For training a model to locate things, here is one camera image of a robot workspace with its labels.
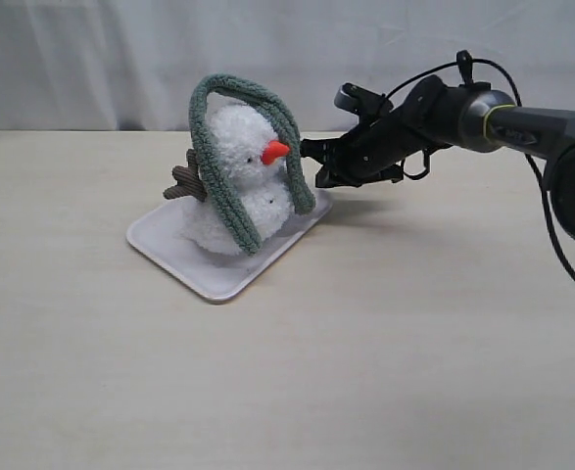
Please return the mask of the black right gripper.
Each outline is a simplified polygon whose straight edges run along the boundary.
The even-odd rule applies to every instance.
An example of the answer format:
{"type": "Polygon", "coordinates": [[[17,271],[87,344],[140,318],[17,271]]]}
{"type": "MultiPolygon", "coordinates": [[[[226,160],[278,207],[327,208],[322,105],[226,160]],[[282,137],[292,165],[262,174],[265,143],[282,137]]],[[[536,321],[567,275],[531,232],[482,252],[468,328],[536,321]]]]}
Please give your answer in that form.
{"type": "Polygon", "coordinates": [[[359,188],[391,180],[395,177],[393,166],[405,158],[418,152],[430,155],[451,148],[450,143],[425,127],[436,102],[448,90],[440,77],[427,76],[388,114],[358,117],[358,125],[341,137],[303,139],[301,157],[323,165],[315,175],[314,186],[359,188]]]}

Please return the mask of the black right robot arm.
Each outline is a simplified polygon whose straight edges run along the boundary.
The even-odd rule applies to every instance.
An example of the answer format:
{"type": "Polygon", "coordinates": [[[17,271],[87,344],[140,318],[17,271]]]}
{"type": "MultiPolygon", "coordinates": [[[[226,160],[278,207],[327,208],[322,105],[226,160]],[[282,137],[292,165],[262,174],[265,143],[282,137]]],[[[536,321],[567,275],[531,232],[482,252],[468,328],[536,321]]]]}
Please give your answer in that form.
{"type": "Polygon", "coordinates": [[[302,157],[320,165],[316,187],[400,182],[404,160],[417,153],[509,148],[545,162],[541,186],[557,222],[575,240],[575,111],[524,107],[488,82],[450,86],[435,74],[418,81],[398,107],[348,85],[335,104],[359,122],[336,138],[302,140],[302,157]]]}

